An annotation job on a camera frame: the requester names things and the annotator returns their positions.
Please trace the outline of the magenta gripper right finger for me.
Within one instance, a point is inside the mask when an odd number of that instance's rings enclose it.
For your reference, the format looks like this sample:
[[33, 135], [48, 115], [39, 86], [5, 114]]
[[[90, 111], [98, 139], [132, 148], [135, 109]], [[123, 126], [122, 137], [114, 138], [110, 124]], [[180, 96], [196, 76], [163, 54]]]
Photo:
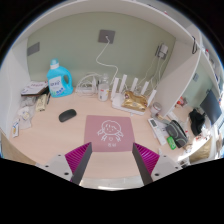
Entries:
[[135, 158], [143, 184], [148, 185], [152, 183], [153, 179], [151, 174], [159, 160], [159, 155], [137, 143], [133, 144], [132, 154]]

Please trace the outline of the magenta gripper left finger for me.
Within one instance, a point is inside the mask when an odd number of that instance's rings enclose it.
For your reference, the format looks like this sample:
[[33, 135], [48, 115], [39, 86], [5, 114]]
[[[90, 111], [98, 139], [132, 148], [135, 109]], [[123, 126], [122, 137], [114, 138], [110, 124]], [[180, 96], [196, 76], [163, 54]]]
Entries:
[[66, 161], [72, 171], [72, 178], [71, 178], [72, 183], [76, 185], [80, 184], [91, 154], [92, 154], [92, 143], [89, 142], [68, 152], [65, 155]]

